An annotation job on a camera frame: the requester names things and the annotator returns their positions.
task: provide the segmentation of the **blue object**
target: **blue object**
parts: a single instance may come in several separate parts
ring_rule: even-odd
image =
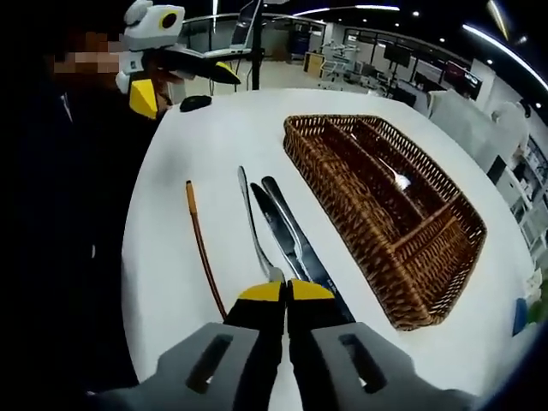
[[[514,328],[512,336],[519,334],[527,325],[527,303],[525,299],[518,298],[515,301]]]

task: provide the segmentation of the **computer screen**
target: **computer screen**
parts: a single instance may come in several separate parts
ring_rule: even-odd
[[[386,48],[384,49],[384,58],[397,63],[400,66],[409,67],[411,52],[395,45],[386,45]]]
[[[447,62],[444,80],[451,84],[456,92],[473,100],[480,94],[483,84],[478,77],[453,62]]]
[[[247,46],[259,4],[259,0],[253,0],[240,10],[236,27],[232,33],[230,48]]]

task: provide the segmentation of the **person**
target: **person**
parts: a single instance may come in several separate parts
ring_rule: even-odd
[[[506,129],[515,138],[516,150],[513,158],[518,159],[525,152],[529,141],[527,119],[531,116],[531,107],[522,99],[518,103],[504,102],[491,114],[491,119]]]
[[[9,119],[17,233],[10,353],[12,384],[33,387],[19,406],[63,390],[57,405],[79,409],[89,391],[138,383],[123,329],[121,251],[158,121],[133,113],[114,82],[108,48],[129,4],[40,2],[26,15],[32,30],[13,40],[18,64],[9,69],[24,81]],[[150,70],[160,84],[169,78]]]

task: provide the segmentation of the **white table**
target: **white table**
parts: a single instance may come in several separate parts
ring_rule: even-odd
[[[283,150],[283,120],[294,114],[378,115],[413,139],[461,187],[488,236],[474,274],[439,326],[398,332],[389,323],[343,241]],[[158,357],[220,320],[208,288],[185,196],[192,180],[211,268],[229,309],[247,287],[265,282],[255,256],[236,169],[250,182],[274,176],[301,227],[357,321],[408,352],[418,374],[441,388],[474,394],[489,385],[510,339],[515,298],[533,264],[508,206],[478,165],[444,132],[405,104],[320,90],[240,92],[194,112],[168,112],[135,185],[123,244],[124,317],[140,380]],[[290,270],[252,199],[259,240],[274,265]],[[287,353],[271,409],[299,409]]]

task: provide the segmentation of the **woven basket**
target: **woven basket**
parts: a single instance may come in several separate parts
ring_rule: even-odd
[[[475,209],[415,143],[375,116],[292,116],[283,146],[401,330],[441,323],[486,237]],[[394,173],[411,185],[401,190]]]

